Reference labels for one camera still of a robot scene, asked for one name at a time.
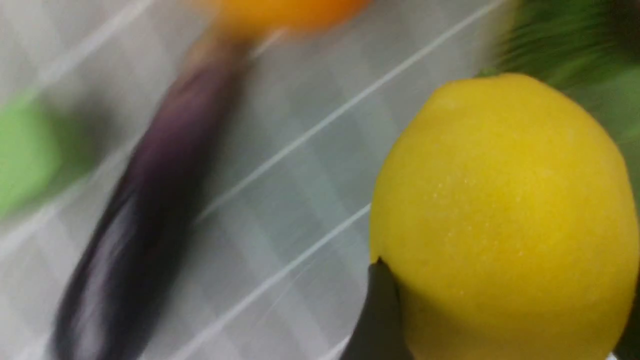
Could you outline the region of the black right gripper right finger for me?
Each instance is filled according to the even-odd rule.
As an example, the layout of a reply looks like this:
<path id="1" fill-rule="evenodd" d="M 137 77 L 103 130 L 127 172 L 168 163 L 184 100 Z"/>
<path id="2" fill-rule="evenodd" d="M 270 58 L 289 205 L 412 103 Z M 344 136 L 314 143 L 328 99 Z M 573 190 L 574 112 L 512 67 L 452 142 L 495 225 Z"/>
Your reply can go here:
<path id="1" fill-rule="evenodd" d="M 614 349 L 618 360 L 640 359 L 640 301 L 635 300 L 625 330 Z"/>

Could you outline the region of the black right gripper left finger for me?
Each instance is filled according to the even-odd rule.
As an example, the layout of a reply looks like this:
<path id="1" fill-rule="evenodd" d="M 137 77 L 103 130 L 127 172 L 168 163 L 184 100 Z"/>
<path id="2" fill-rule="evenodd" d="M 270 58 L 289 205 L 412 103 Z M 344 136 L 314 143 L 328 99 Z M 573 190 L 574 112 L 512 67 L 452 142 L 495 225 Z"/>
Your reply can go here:
<path id="1" fill-rule="evenodd" d="M 378 259 L 368 267 L 366 297 L 341 360 L 412 360 L 402 331 L 397 285 Z"/>

